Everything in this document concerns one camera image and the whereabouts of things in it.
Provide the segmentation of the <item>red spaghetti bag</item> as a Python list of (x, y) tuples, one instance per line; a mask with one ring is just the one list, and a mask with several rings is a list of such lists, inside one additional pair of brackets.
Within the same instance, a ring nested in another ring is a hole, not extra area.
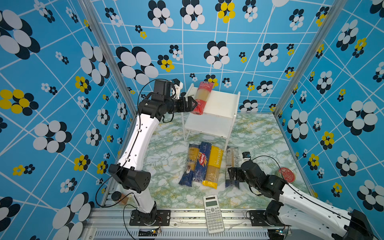
[(210, 97), (211, 91), (214, 88), (213, 82), (203, 81), (200, 83), (196, 94), (193, 96), (194, 100), (198, 103), (194, 110), (191, 112), (195, 115), (202, 115), (207, 101)]

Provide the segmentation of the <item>blue clear spaghetti bag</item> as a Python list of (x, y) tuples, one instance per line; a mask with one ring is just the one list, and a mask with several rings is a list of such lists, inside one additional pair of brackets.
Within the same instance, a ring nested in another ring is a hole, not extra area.
[(189, 144), (187, 167), (182, 175), (181, 180), (179, 181), (179, 185), (188, 187), (192, 186), (199, 150), (200, 145)]

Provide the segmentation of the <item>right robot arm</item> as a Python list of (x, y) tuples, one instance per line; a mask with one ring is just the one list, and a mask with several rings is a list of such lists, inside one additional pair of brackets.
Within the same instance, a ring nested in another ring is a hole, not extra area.
[(324, 240), (374, 240), (366, 215), (332, 207), (289, 184), (276, 175), (267, 175), (258, 164), (245, 161), (229, 168), (231, 180), (245, 182), (258, 196), (271, 199), (264, 220), (271, 226), (296, 227)]

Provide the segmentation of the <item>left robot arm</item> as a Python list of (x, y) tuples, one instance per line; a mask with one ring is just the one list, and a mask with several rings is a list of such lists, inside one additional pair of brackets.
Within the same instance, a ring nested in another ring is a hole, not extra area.
[(156, 220), (157, 205), (148, 188), (151, 174), (142, 170), (151, 137), (165, 114), (192, 112), (198, 103), (193, 97), (182, 97), (182, 82), (156, 79), (154, 91), (138, 104), (138, 115), (127, 148), (109, 173), (119, 184), (124, 195), (133, 195), (139, 220), (152, 224)]

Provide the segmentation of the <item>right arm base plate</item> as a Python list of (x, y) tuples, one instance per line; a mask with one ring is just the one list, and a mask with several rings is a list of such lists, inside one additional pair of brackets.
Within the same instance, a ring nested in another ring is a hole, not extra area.
[(277, 217), (267, 216), (265, 210), (250, 210), (246, 212), (246, 218), (251, 221), (253, 227), (285, 227)]

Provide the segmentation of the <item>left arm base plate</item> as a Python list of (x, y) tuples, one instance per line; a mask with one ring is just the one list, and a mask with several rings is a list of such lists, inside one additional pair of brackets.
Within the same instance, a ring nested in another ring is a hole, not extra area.
[(156, 213), (145, 214), (138, 210), (133, 210), (131, 213), (130, 226), (169, 226), (171, 219), (170, 210), (157, 210)]

